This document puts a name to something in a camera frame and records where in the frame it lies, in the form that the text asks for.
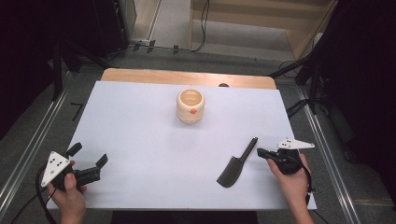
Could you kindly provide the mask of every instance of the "white table surface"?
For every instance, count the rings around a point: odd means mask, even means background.
[[[177,94],[195,88],[206,98],[195,124],[177,118]],[[217,183],[232,156],[259,141],[236,183]],[[286,209],[257,147],[276,150],[293,132],[277,90],[98,81],[70,146],[87,169],[107,154],[101,180],[88,185],[88,208],[121,210]],[[310,209],[316,209],[311,197]]]

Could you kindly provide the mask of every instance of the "hand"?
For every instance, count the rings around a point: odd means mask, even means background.
[[[68,223],[82,223],[82,219],[85,214],[85,199],[82,194],[76,189],[77,180],[73,174],[68,174],[64,178],[65,191],[57,189],[52,184],[47,185],[49,195],[53,191],[52,200],[61,210],[62,224]]]
[[[309,173],[311,173],[305,155],[300,154],[300,159]],[[280,189],[293,214],[294,223],[314,223],[306,208],[305,195],[308,187],[308,178],[304,169],[301,168],[293,175],[283,175],[273,160],[268,159],[267,162],[272,173],[279,181]]]

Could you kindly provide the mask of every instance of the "black knife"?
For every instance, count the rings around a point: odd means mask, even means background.
[[[232,157],[230,159],[228,165],[225,167],[224,171],[221,173],[221,175],[218,178],[218,183],[220,185],[222,185],[224,188],[229,188],[236,182],[238,177],[241,175],[242,168],[244,167],[244,163],[248,158],[248,155],[250,154],[251,150],[256,145],[257,140],[258,138],[254,137],[250,141],[250,144],[247,146],[247,149],[240,158]]]

